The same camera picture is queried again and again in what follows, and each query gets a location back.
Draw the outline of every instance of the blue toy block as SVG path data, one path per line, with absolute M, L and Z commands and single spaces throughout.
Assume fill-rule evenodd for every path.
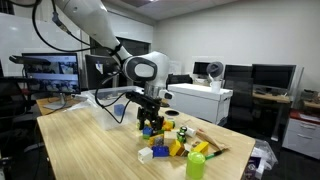
M 122 116 L 124 113 L 124 105 L 123 104 L 116 104 L 114 105 L 114 114 L 117 116 Z
M 142 130 L 143 139 L 149 139 L 151 135 L 152 135 L 152 128 L 145 126 Z
M 153 157 L 168 157 L 169 147 L 168 146 L 153 146 Z

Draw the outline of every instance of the ceiling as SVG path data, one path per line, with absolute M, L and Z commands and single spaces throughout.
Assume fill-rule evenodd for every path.
M 237 0 L 103 0 L 154 20 L 187 14 Z

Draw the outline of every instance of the monitor screen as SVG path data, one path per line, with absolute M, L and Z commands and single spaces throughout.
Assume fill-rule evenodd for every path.
M 81 93 L 76 53 L 23 53 L 22 56 L 51 62 L 50 65 L 25 65 L 27 78 L 37 80 L 36 83 L 28 84 L 30 91 Z
M 253 83 L 269 88 L 290 89 L 295 65 L 253 64 Z
M 108 77 L 108 73 L 114 71 L 117 62 L 112 57 L 86 55 L 86 77 L 88 89 L 96 89 L 103 79 Z M 112 80 L 104 84 L 101 88 L 112 88 Z
M 226 77 L 243 77 L 251 78 L 252 66 L 241 66 L 241 65 L 226 65 L 224 71 L 224 78 Z
M 207 67 L 210 63 L 195 62 L 193 67 L 193 74 L 208 75 Z

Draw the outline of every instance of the wooden table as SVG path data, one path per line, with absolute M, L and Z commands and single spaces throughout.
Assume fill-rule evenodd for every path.
M 138 106 L 130 103 L 126 116 L 136 119 Z M 168 109 L 161 109 L 160 114 Z M 232 146 L 206 162 L 204 179 L 241 179 L 255 140 L 195 117 L 180 113 L 177 127 L 201 128 Z M 59 179 L 185 179 L 186 158 L 154 158 L 142 164 L 138 151 L 147 146 L 135 123 L 103 130 L 90 108 L 54 113 L 38 124 L 55 174 Z
M 276 101 L 276 102 L 282 103 L 282 104 L 289 104 L 290 103 L 290 98 L 288 96 L 279 96 L 279 95 L 273 96 L 272 94 L 257 94 L 255 92 L 252 93 L 252 96 L 254 98 Z
M 305 107 L 320 109 L 320 104 L 314 102 L 303 101 Z
M 66 100 L 67 100 L 67 103 L 68 103 L 69 105 L 74 105 L 74 104 L 77 104 L 77 103 L 80 102 L 80 101 L 78 101 L 78 100 L 71 99 L 70 96 L 68 96 Z M 38 100 L 37 100 L 37 105 L 38 105 L 38 107 L 39 107 L 39 109 L 40 109 L 41 115 L 44 116 L 44 115 L 47 115 L 47 114 L 52 113 L 54 110 L 45 108 L 45 107 L 43 107 L 43 106 L 44 106 L 44 105 L 47 105 L 47 104 L 50 104 L 50 103 L 52 103 L 52 102 L 55 102 L 55 101 L 59 101 L 59 98 L 58 98 L 58 97 L 53 97 L 53 98 L 38 99 Z M 56 110 L 56 111 L 54 111 L 54 112 L 61 112 L 61 111 L 66 110 L 66 108 L 69 108 L 69 107 L 70 107 L 70 106 L 66 106 L 65 108 L 61 108 L 61 109 Z
M 255 92 L 252 93 L 252 96 L 254 98 L 258 98 L 258 99 L 263 99 L 263 100 L 269 100 L 269 101 L 276 101 L 277 103 L 280 104 L 279 110 L 278 110 L 278 115 L 277 115 L 277 119 L 276 119 L 276 124 L 274 126 L 273 132 L 272 132 L 272 136 L 271 136 L 271 140 L 273 141 L 278 141 L 279 140 L 279 125 L 280 125 L 280 121 L 281 121 L 281 115 L 284 109 L 285 104 L 289 104 L 290 98 L 288 96 L 273 96 L 272 94 L 257 94 Z

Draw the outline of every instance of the office chair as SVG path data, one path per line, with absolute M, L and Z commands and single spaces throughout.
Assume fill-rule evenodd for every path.
M 166 81 L 167 88 L 168 88 L 168 84 L 182 84 L 182 83 L 192 84 L 193 80 L 189 74 L 186 74 L 186 75 L 169 74 L 168 75 L 168 78 Z
M 252 127 L 252 88 L 252 78 L 226 77 L 224 89 L 233 90 L 226 128 L 240 132 Z
M 33 132 L 36 124 L 34 119 L 24 119 L 24 115 L 32 114 L 28 112 L 30 109 L 30 103 L 18 83 L 0 78 L 0 150 L 4 155 L 12 153 L 9 140 L 22 140 L 26 137 L 28 142 L 33 141 L 33 138 L 25 136 L 28 132 Z

